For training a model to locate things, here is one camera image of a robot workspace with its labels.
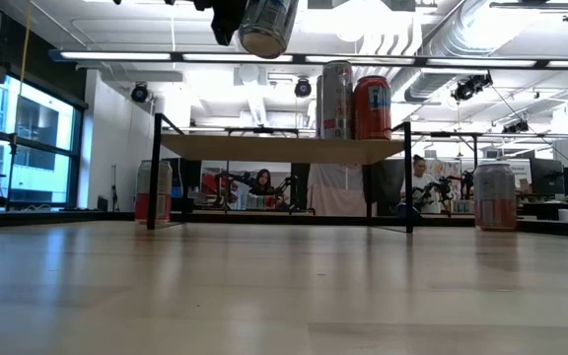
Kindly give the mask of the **beige cloth partition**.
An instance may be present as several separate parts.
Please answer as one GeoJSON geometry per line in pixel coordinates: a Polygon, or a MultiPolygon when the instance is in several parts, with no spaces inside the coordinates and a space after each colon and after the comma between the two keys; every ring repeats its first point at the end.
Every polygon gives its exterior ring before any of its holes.
{"type": "Polygon", "coordinates": [[[363,167],[310,164],[307,200],[317,216],[366,217],[363,167]]]}

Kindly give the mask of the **large glass window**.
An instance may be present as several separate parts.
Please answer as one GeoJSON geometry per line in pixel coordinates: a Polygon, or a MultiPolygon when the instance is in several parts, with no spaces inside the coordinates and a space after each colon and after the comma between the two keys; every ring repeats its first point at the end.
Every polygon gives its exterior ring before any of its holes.
{"type": "Polygon", "coordinates": [[[3,210],[73,207],[82,112],[7,76],[0,83],[0,197],[3,210]]]}

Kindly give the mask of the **long black ceiling light bar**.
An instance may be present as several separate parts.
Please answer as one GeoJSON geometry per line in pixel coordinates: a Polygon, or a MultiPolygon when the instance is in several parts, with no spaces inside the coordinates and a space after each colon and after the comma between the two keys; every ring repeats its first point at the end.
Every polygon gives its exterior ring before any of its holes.
{"type": "Polygon", "coordinates": [[[508,57],[432,57],[401,55],[346,54],[282,54],[276,58],[261,58],[240,52],[155,52],[155,51],[74,51],[48,52],[55,62],[118,62],[118,63],[199,63],[199,64],[291,64],[319,66],[331,61],[346,61],[362,67],[453,68],[496,70],[568,71],[568,58],[508,58],[508,57]]]}

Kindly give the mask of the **short silver and pink can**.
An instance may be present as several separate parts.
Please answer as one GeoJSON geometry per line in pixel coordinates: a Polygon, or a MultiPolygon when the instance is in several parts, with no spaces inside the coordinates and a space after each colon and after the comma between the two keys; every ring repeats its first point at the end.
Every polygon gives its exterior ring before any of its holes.
{"type": "Polygon", "coordinates": [[[486,162],[473,175],[475,226],[484,231],[517,228],[515,175],[505,162],[486,162]]]}

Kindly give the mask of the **short silver and red can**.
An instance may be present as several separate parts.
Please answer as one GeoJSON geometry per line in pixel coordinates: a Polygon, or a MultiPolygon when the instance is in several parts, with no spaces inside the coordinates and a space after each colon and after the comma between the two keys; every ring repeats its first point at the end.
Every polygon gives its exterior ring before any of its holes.
{"type": "MultiPolygon", "coordinates": [[[[152,162],[142,161],[138,167],[136,179],[135,220],[146,223],[150,205],[150,179],[152,162]]],[[[173,169],[168,161],[159,165],[156,220],[169,222],[172,210],[173,169]]]]}

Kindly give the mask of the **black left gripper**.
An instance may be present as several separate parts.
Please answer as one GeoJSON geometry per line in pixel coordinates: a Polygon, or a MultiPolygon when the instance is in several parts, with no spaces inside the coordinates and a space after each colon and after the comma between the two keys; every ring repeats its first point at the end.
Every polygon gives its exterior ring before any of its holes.
{"type": "Polygon", "coordinates": [[[211,28],[219,45],[229,46],[235,31],[240,27],[248,0],[193,0],[197,11],[212,8],[211,28]]]}

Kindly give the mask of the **orange Fanta soda can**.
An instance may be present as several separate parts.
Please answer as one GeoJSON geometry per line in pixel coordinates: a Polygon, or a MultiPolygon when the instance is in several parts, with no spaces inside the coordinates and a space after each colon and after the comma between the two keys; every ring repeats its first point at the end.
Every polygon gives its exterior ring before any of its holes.
{"type": "Polygon", "coordinates": [[[391,87],[386,77],[366,76],[354,90],[357,140],[391,139],[391,87]]]}

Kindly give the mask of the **person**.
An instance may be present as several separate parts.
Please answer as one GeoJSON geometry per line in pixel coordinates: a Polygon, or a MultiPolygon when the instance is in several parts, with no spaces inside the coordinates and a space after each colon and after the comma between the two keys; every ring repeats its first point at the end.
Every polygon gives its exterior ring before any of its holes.
{"type": "Polygon", "coordinates": [[[257,172],[249,192],[257,196],[274,195],[275,189],[271,185],[271,174],[267,169],[257,172]]]}
{"type": "MultiPolygon", "coordinates": [[[[411,175],[411,188],[413,187],[424,187],[429,182],[438,182],[433,176],[427,173],[427,162],[426,160],[419,156],[414,155],[412,160],[412,175],[411,175]]],[[[442,211],[442,202],[439,191],[434,192],[433,196],[436,198],[437,203],[431,205],[424,205],[421,209],[417,209],[414,205],[415,197],[412,195],[413,207],[420,213],[424,214],[440,214],[442,211]]]]}

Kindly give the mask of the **tall white can red print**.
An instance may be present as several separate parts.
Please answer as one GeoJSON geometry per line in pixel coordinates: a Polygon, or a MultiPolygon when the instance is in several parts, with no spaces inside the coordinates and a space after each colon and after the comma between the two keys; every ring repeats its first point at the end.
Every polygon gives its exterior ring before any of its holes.
{"type": "Polygon", "coordinates": [[[321,89],[321,137],[347,140],[352,135],[352,66],[330,61],[323,66],[321,89]]]}

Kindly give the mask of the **red and white poster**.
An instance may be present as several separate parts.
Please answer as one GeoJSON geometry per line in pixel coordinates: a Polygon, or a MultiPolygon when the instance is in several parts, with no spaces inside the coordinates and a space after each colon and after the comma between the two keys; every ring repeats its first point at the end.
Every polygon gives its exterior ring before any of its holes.
{"type": "MultiPolygon", "coordinates": [[[[206,197],[206,206],[207,207],[221,208],[221,207],[215,207],[214,206],[214,200],[215,200],[215,197],[216,197],[214,176],[223,172],[223,171],[224,171],[224,169],[222,169],[222,168],[203,168],[202,169],[200,191],[206,197]]],[[[239,193],[241,192],[242,185],[240,183],[235,183],[234,187],[237,188],[236,196],[238,197],[238,200],[235,203],[231,203],[229,209],[235,209],[237,207],[238,202],[239,202],[239,193]]]]}

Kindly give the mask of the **black partition panel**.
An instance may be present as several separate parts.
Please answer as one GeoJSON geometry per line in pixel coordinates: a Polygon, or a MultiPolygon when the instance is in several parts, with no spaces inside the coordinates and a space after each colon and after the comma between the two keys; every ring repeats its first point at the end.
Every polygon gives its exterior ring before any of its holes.
{"type": "Polygon", "coordinates": [[[372,210],[376,216],[389,217],[396,214],[403,183],[403,160],[387,159],[371,166],[372,210]]]}

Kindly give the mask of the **wooden shelf black metal frame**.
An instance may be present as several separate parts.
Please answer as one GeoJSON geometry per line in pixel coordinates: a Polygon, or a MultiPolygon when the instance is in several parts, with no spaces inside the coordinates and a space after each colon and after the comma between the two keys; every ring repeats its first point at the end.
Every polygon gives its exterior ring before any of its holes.
{"type": "MultiPolygon", "coordinates": [[[[228,134],[226,136],[187,135],[175,126],[164,114],[153,116],[152,172],[150,188],[157,189],[160,154],[163,147],[192,161],[225,162],[271,162],[295,164],[342,164],[359,165],[367,172],[371,167],[388,157],[404,153],[404,167],[410,172],[410,138],[404,141],[390,140],[322,140],[307,138],[246,137],[228,134]]],[[[215,224],[284,224],[284,225],[342,225],[342,226],[403,226],[407,234],[413,232],[415,220],[412,198],[406,198],[406,212],[403,218],[384,218],[372,215],[372,175],[367,174],[365,182],[366,215],[364,217],[311,217],[292,214],[247,214],[226,211],[205,214],[181,214],[173,217],[180,223],[215,224]]]]}

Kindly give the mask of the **silver ventilation duct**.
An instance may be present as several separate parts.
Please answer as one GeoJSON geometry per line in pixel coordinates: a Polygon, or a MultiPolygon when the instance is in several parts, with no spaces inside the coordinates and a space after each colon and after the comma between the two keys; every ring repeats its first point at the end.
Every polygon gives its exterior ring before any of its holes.
{"type": "MultiPolygon", "coordinates": [[[[507,11],[490,7],[498,0],[464,0],[450,18],[440,27],[421,53],[431,57],[485,57],[517,36],[524,25],[513,24],[507,11]]],[[[425,102],[452,80],[450,74],[425,73],[422,70],[408,74],[411,85],[404,98],[425,102]]]]}

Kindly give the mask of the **tall white can blue print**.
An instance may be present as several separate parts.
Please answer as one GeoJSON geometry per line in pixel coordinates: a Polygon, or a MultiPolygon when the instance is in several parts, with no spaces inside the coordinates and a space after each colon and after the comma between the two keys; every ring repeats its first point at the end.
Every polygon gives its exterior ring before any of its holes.
{"type": "Polygon", "coordinates": [[[299,0],[248,0],[238,30],[242,47],[264,59],[283,54],[294,27],[299,0]]]}

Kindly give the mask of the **thin black floor stand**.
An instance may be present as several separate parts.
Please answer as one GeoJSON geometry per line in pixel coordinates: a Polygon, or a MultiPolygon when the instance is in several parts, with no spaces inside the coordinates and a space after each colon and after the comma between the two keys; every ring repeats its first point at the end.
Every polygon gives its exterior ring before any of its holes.
{"type": "Polygon", "coordinates": [[[116,165],[111,166],[111,211],[119,212],[118,194],[116,188],[116,165]]]}

